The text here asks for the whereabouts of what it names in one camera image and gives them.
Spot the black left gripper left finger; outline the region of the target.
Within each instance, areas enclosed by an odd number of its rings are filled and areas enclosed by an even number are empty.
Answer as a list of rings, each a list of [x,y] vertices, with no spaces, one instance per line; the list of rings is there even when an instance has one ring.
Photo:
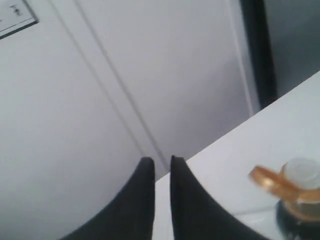
[[[155,164],[142,157],[115,198],[64,240],[151,240],[155,219]]]

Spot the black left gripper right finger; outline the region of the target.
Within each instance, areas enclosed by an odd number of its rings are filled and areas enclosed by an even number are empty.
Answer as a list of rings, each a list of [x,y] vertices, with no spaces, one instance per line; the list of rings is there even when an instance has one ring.
[[[204,189],[182,157],[170,160],[170,209],[175,240],[265,240]]]

